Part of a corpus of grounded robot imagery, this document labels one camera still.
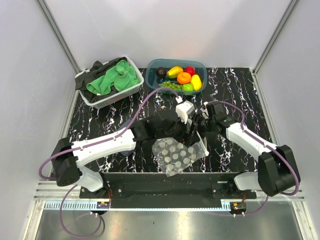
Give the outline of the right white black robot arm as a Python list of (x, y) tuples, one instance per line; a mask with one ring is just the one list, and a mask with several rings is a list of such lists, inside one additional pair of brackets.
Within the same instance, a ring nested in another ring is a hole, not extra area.
[(225, 105), (225, 101), (205, 102), (200, 109), (204, 118), (202, 127), (237, 144), (258, 163), (256, 172), (244, 172), (234, 177), (227, 185), (228, 195), (236, 199), (246, 190), (262, 191), (269, 197), (295, 195), (301, 179), (292, 149), (268, 142), (249, 130), (243, 121), (237, 122), (227, 116)]

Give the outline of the orange fake orange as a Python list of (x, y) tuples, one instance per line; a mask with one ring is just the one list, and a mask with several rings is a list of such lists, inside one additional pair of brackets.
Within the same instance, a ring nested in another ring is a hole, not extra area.
[(189, 84), (192, 76), (188, 72), (180, 72), (177, 76), (177, 82), (180, 85)]

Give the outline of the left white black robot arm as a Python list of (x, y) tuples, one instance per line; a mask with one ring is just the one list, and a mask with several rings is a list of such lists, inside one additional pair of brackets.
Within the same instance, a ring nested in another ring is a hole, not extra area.
[(159, 112), (141, 120), (131, 120), (116, 132), (90, 140), (70, 142), (60, 139), (51, 154), (57, 186), (80, 185), (95, 197), (103, 198), (108, 186), (102, 175), (87, 168), (96, 159), (120, 152), (130, 152), (143, 144), (171, 140), (191, 147), (200, 141), (196, 125), (175, 111)]

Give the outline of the red fake apple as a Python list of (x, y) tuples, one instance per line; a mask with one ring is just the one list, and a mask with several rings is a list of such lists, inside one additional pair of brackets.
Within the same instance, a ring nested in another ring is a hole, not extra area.
[(187, 66), (184, 70), (186, 73), (189, 73), (191, 76), (196, 74), (196, 70), (192, 66)]

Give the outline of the yellow fake mango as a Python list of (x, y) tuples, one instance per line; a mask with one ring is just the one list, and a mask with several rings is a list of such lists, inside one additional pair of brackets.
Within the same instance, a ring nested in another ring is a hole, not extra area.
[(202, 81), (201, 81), (201, 78), (198, 74), (194, 74), (191, 77), (190, 83), (192, 84), (194, 91), (198, 91), (202, 88)]

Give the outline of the green fake wrinkled fruit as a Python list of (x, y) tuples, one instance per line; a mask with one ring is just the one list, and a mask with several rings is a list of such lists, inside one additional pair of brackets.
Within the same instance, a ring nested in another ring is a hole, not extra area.
[(184, 92), (193, 92), (194, 86), (191, 83), (183, 84), (181, 86), (181, 90)]

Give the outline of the polka dot zip top bag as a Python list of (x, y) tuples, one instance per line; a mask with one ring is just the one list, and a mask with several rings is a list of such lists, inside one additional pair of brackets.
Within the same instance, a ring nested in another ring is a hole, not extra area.
[(182, 173), (194, 162), (209, 155), (205, 137), (191, 146), (185, 146), (172, 137), (158, 139), (152, 145), (152, 153), (161, 172), (167, 177)]

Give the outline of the dark brown fake fruit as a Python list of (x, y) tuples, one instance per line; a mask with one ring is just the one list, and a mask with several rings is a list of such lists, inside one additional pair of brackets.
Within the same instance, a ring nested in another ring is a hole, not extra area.
[(164, 67), (158, 67), (156, 69), (156, 75), (162, 79), (167, 75), (167, 70)]

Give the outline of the green fake grape bunch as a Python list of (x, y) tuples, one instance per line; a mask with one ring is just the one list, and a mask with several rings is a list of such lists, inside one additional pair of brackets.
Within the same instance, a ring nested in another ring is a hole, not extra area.
[(171, 82), (170, 80), (164, 81), (159, 86), (160, 87), (170, 88), (170, 89), (173, 89), (173, 90), (176, 90), (176, 91), (182, 90), (182, 85), (181, 84), (178, 84), (178, 83), (175, 83), (175, 82)]

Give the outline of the yellow orange fake papaya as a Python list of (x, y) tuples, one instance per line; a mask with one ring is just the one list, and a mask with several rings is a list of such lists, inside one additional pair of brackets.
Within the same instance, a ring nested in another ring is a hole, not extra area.
[(166, 75), (169, 79), (176, 78), (180, 73), (182, 73), (184, 69), (180, 66), (174, 66), (170, 70), (167, 71)]

